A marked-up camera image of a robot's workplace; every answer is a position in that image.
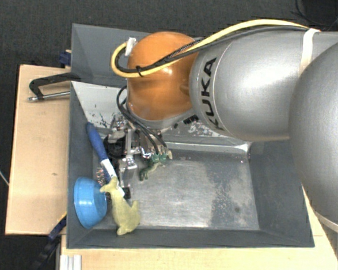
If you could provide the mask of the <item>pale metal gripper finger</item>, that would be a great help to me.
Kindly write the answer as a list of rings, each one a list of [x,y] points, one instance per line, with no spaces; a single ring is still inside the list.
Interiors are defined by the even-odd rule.
[[[119,162],[119,185],[123,189],[124,198],[130,199],[131,195],[131,183],[137,173],[138,165],[133,156],[126,156]]]
[[[106,173],[102,168],[97,168],[96,170],[96,180],[98,181],[98,183],[103,186],[106,184]]]

